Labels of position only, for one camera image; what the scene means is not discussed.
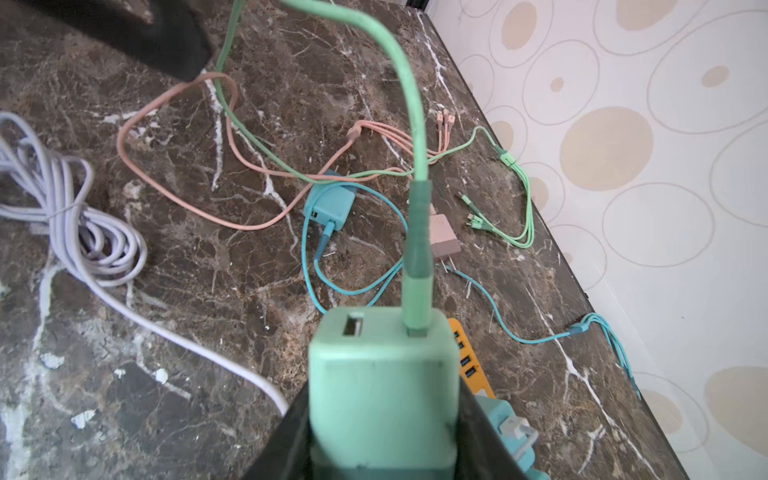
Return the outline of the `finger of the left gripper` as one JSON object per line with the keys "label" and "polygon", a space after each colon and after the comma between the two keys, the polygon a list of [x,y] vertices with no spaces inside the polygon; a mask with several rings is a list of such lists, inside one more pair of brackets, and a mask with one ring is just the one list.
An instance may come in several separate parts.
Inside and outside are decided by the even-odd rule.
{"label": "finger of the left gripper", "polygon": [[203,23],[185,1],[150,1],[149,22],[109,1],[24,4],[180,81],[196,79],[212,56]]}

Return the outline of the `mint green plug adapter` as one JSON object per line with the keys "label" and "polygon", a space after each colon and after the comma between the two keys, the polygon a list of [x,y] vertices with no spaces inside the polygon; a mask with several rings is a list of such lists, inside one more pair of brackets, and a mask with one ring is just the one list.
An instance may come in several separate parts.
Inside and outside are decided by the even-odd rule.
{"label": "mint green plug adapter", "polygon": [[408,332],[399,307],[337,307],[309,346],[316,479],[451,479],[459,349],[445,315]]}

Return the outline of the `teal plug adapter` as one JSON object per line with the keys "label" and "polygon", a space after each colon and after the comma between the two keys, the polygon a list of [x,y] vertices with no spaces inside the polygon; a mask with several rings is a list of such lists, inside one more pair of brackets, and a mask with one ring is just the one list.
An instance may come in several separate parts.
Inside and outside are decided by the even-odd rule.
{"label": "teal plug adapter", "polygon": [[354,183],[314,184],[308,194],[303,213],[311,221],[326,227],[333,224],[340,231],[352,209],[357,186]]}
{"label": "teal plug adapter", "polygon": [[480,390],[475,399],[526,478],[550,480],[547,473],[534,467],[536,455],[533,446],[539,438],[539,432],[528,420],[518,416],[507,401],[488,397],[485,390]]}

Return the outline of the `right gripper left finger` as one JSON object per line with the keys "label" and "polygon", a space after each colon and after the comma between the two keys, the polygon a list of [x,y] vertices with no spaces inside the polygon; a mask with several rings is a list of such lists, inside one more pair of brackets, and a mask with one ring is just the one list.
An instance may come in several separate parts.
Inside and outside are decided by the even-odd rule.
{"label": "right gripper left finger", "polygon": [[241,479],[311,479],[310,441],[309,384],[305,383]]}

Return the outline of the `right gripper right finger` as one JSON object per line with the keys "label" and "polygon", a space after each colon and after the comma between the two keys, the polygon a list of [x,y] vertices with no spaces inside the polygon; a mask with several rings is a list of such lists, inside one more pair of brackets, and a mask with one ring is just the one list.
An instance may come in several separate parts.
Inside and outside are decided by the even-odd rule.
{"label": "right gripper right finger", "polygon": [[527,479],[515,456],[531,446],[531,438],[510,453],[495,427],[465,383],[459,384],[458,478]]}

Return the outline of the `orange power strip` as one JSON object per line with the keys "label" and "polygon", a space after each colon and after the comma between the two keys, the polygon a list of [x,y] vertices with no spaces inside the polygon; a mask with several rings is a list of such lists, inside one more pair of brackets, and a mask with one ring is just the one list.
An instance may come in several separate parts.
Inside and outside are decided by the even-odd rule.
{"label": "orange power strip", "polygon": [[460,374],[465,384],[473,394],[495,399],[494,391],[461,323],[456,318],[450,318],[449,324],[459,348]]}

